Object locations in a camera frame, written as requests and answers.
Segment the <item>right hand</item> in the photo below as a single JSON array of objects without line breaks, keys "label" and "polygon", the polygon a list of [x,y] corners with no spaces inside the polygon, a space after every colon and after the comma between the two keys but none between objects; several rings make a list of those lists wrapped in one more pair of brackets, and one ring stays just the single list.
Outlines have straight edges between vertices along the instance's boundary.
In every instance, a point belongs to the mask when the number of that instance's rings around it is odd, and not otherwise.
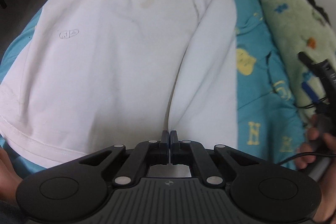
[{"label": "right hand", "polygon": [[334,126],[330,118],[325,115],[318,114],[316,115],[313,128],[318,131],[318,137],[315,140],[309,140],[309,138],[306,138],[306,144],[308,144],[311,148],[311,152],[315,152],[317,155],[315,155],[315,161],[308,164],[301,172],[310,176],[314,180],[318,180],[331,164],[331,157],[326,156],[331,154],[331,152],[323,140],[323,134],[333,133]]}]

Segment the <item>left hand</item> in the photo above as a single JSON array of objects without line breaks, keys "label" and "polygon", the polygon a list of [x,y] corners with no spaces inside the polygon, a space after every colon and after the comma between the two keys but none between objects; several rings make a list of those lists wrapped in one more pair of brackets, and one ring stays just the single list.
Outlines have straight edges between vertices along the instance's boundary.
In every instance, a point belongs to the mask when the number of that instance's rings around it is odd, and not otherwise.
[{"label": "left hand", "polygon": [[1,148],[0,157],[1,200],[17,206],[16,192],[22,179],[15,172],[7,152],[3,148]]}]

